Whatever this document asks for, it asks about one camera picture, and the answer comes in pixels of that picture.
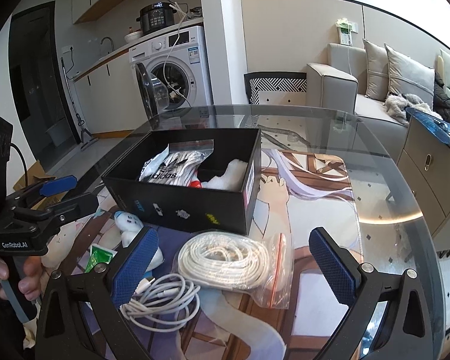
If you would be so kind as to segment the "green wet wipes pack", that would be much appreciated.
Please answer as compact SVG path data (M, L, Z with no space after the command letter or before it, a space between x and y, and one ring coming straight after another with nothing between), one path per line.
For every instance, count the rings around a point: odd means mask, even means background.
M85 267L85 273L90 272L93 267L99 263L110 263L113 257L116 255L116 250L110 250L99 244L92 244L89 250L90 256L88 258L87 266Z

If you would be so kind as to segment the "floor mop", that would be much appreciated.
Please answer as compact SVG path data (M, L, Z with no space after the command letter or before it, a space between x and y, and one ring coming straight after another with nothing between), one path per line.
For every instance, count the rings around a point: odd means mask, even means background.
M94 143L98 141L97 137L94 137L88 129L85 127L85 121L83 120L82 116L79 113L79 110L77 109L73 95L71 93L71 87L69 84L69 78L65 69L65 63L64 59L61 58L61 69L65 77L65 86L67 89L67 92L70 97L71 105L74 111L75 119L76 119L76 125L79 127L79 133L80 133L80 150L85 151L88 147L92 146Z

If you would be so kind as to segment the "white plush toy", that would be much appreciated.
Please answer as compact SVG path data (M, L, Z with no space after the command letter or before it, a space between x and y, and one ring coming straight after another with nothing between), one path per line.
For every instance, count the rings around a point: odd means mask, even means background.
M113 218L121 234L122 247L127 248L140 230L144 227L144 224L136 215L126 211L116 211ZM159 267L163 262L163 254L161 249L157 247L157 250L145 272L151 272L153 269Z

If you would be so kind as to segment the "black cardboard box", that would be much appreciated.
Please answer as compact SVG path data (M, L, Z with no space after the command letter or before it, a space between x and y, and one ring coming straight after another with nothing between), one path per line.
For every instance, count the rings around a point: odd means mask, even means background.
M146 223L246 236L260 160L256 128L154 131L123 153L102 180L123 211Z

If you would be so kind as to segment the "kitchen faucet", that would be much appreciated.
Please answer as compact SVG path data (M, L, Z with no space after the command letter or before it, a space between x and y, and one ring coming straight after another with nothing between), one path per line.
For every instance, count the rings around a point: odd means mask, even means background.
M100 56L105 57L115 50L113 39L111 37L103 37L100 40Z

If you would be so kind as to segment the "white washing machine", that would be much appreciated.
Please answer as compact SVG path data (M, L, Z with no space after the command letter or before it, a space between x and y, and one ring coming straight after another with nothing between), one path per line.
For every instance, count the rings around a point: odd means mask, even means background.
M148 119L164 111L213 104L204 28L177 29L128 51Z

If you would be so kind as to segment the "white bowl on counter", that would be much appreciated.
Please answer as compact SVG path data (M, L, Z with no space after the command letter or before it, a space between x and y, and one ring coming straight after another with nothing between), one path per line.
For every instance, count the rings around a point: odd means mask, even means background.
M142 31L141 31L141 30L138 30L138 31L134 31L134 32L128 33L128 34L124 37L124 40L125 40L125 42L126 42L127 44L129 44L129 43L131 43L131 42L133 42L133 41L135 41L135 40L137 40L137 39L140 39L142 36L143 36Z

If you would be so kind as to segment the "grey sofa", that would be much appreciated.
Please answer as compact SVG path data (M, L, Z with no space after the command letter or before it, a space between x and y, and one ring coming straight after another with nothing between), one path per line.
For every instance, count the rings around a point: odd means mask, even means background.
M358 116L397 161L407 127L387 115L384 102L366 96L368 58L365 49L328 44L328 62L306 66L306 104Z

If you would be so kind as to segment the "blue tray on cabinet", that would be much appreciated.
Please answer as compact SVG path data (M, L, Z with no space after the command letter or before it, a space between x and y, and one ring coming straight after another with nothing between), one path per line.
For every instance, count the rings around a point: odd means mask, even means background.
M406 108L407 118L417 120L438 141L450 146L450 123L416 108Z

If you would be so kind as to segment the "grey crumpled blanket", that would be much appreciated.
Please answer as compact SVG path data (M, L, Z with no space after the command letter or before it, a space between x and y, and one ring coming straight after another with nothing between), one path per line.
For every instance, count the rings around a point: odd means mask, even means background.
M388 116L399 122L400 125L407 127L409 125L407 119L407 108L416 109L422 111L430 116L434 116L438 119L442 117L430 108L426 102L424 102L419 96L415 94L389 94L384 103L385 111Z

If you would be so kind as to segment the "black pressure cooker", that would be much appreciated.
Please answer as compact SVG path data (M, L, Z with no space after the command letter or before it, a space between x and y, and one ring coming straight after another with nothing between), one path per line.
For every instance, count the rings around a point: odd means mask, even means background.
M173 25L176 12L169 2L155 2L141 9L136 21L142 33L149 35Z

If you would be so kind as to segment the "grey cushion left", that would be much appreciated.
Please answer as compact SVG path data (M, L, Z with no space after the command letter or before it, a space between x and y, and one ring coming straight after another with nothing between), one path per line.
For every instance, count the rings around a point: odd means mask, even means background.
M367 89L365 95L377 101L384 101L389 91L389 65L385 47L364 39L367 57Z

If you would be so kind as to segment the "grey cushion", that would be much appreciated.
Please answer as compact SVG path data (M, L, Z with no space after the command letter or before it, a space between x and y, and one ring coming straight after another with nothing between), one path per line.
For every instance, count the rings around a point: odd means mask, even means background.
M414 94L428 105L433 103L435 70L385 44L388 57L388 93Z
M377 101L384 101L389 91L389 65L385 47L364 39L367 57L367 89L365 95Z

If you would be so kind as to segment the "grey cushion right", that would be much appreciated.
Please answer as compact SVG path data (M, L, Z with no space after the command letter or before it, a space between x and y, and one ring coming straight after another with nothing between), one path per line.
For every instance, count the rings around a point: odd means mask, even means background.
M428 105L433 103L435 70L385 44L388 57L388 93L414 94Z

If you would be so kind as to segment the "wall phone panel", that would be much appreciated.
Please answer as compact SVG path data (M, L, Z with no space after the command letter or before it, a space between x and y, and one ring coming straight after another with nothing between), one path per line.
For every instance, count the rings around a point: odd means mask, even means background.
M339 43L343 46L351 47L353 45L353 24L347 18L341 18L337 20L336 27Z

